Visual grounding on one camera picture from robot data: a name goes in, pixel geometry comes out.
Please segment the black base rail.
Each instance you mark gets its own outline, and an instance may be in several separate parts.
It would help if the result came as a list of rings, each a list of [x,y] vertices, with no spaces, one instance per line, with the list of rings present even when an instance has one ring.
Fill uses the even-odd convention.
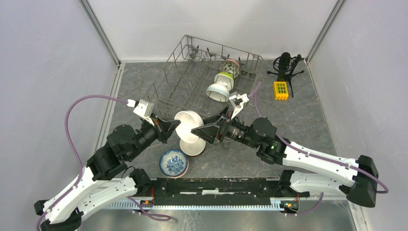
[[[306,198],[277,178],[157,178],[155,205],[267,205],[271,198]]]

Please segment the grey wire dish rack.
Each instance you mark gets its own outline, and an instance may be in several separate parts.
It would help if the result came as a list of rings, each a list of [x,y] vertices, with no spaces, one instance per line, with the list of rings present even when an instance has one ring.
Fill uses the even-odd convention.
[[[153,112],[160,118],[173,119],[184,110],[195,111],[203,118],[216,114],[229,103],[211,99],[206,89],[227,59],[234,59],[241,66],[231,91],[251,93],[260,82],[264,62],[261,55],[184,35],[158,76],[140,85],[140,98],[152,102]]]

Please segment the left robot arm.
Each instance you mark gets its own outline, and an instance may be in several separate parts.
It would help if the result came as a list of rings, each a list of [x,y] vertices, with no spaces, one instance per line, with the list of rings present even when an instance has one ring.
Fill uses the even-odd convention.
[[[152,182],[145,170],[137,168],[129,176],[98,193],[94,190],[109,183],[128,169],[132,162],[153,142],[166,143],[180,125],[179,120],[162,120],[154,116],[152,123],[143,121],[139,130],[120,125],[107,136],[107,142],[81,167],[79,175],[60,193],[49,200],[35,202],[39,215],[38,231],[75,231],[86,217],[112,202],[138,194],[146,196]]]

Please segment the blue floral bowl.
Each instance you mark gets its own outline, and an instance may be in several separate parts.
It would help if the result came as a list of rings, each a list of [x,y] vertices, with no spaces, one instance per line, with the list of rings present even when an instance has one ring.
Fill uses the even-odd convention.
[[[189,161],[184,152],[180,149],[169,149],[162,154],[159,160],[161,172],[170,178],[183,176],[189,167]]]

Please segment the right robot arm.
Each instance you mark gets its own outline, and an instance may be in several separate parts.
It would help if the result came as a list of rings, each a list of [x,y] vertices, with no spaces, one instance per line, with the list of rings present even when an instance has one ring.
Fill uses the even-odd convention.
[[[208,143],[232,139],[256,149],[256,156],[268,164],[297,167],[311,172],[286,171],[278,183],[283,196],[293,193],[333,193],[345,195],[354,204],[376,206],[379,172],[374,160],[366,155],[358,159],[333,156],[306,148],[277,134],[277,128],[266,117],[255,119],[247,126],[233,118],[228,108],[204,119],[204,124],[191,133]]]

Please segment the black microphone on tripod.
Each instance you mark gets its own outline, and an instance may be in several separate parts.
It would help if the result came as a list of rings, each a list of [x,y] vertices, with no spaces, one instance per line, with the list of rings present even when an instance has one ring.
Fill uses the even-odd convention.
[[[302,55],[298,54],[297,56],[292,57],[289,52],[284,52],[276,58],[273,62],[273,69],[276,73],[272,71],[267,71],[269,75],[276,75],[278,82],[287,82],[291,90],[291,95],[293,97],[293,87],[292,87],[292,78],[298,74],[304,73],[304,70],[293,73],[300,61],[305,59]]]

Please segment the yellow block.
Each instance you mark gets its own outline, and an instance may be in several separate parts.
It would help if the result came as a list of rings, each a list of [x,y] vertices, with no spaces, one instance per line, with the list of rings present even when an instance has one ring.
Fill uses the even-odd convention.
[[[273,83],[274,99],[285,101],[289,98],[287,83],[285,81],[274,81]]]

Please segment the floral brown patterned bowl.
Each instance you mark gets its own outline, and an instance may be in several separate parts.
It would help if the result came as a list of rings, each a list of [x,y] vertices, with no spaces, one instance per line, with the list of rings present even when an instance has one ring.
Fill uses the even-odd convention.
[[[236,79],[241,72],[241,66],[234,59],[226,59],[220,63],[219,70],[220,72],[231,74]]]

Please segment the green and white bowl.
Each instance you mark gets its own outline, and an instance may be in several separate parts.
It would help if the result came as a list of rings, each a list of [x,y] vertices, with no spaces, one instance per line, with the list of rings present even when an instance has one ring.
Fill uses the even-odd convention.
[[[234,77],[227,72],[220,72],[214,78],[214,83],[222,83],[226,85],[228,91],[231,91],[234,87]]]

